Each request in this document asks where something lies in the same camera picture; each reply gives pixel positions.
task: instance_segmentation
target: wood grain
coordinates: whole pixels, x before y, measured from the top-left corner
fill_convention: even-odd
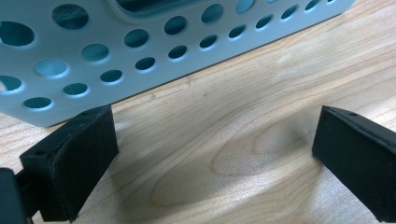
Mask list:
[[[395,11],[357,1],[114,105],[120,155],[76,223],[376,223],[311,147],[322,105],[396,131]],[[0,115],[0,165],[19,171],[18,156],[56,128]]]

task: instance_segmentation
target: table surface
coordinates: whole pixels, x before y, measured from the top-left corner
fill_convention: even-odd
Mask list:
[[[395,11],[357,1],[113,105],[120,154],[75,223],[377,223],[311,147],[322,105],[396,131]],[[0,115],[0,166],[18,172],[19,155],[58,127]]]

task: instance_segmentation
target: white plastic basket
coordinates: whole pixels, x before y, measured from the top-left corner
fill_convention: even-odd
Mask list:
[[[0,111],[49,126],[290,35],[354,0],[0,1]]]

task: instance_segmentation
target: basket hole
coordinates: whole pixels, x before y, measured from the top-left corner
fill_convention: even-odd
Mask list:
[[[169,52],[169,58],[171,59],[178,59],[181,58],[185,53],[187,52],[187,47],[186,46],[178,46],[172,49]]]
[[[0,76],[0,92],[15,91],[22,82],[15,77]]]
[[[149,40],[149,33],[145,30],[137,29],[129,32],[124,37],[124,42],[128,47],[139,48]]]
[[[217,40],[218,40],[218,37],[216,35],[209,35],[201,41],[199,46],[201,47],[201,49],[207,49],[207,48],[213,46]]]
[[[164,30],[169,35],[177,35],[186,28],[186,25],[187,21],[184,17],[176,16],[165,24]]]
[[[90,62],[101,61],[108,55],[108,47],[101,44],[91,44],[82,50],[81,55]]]
[[[223,13],[223,7],[220,4],[215,4],[208,7],[201,16],[203,23],[215,23],[218,21]]]
[[[272,20],[273,16],[269,15],[266,17],[263,17],[261,20],[259,20],[256,24],[256,28],[257,29],[263,29],[264,27],[266,27],[268,25],[268,23]]]
[[[234,27],[231,32],[228,34],[228,37],[230,38],[237,38],[238,36],[240,36],[242,33],[244,33],[246,29],[246,25],[242,24],[242,25],[238,25],[236,27]]]
[[[285,20],[289,18],[295,11],[297,10],[297,5],[294,5],[292,7],[289,7],[283,14],[281,19]]]
[[[74,83],[64,88],[64,93],[71,96],[81,95],[88,90],[88,86],[82,83]]]
[[[67,70],[67,64],[58,59],[43,60],[35,65],[35,71],[44,77],[55,77]]]
[[[83,7],[67,4],[53,9],[52,18],[59,26],[66,30],[78,30],[89,20],[88,12]]]
[[[238,0],[235,6],[236,13],[241,14],[248,11],[253,6],[254,1],[255,0]]]
[[[120,70],[110,70],[103,73],[100,79],[107,83],[112,83],[120,80],[122,77],[122,72]]]
[[[144,58],[136,63],[135,67],[137,70],[145,71],[149,70],[155,64],[155,59],[151,57]]]
[[[319,0],[312,0],[311,2],[309,2],[305,8],[305,11],[312,9],[314,6],[317,5],[318,2],[319,2]]]
[[[52,101],[49,98],[45,97],[31,98],[23,102],[24,106],[30,109],[44,109],[48,107],[51,103]]]
[[[0,22],[0,39],[5,45],[21,47],[35,40],[35,33],[28,26],[14,21]]]

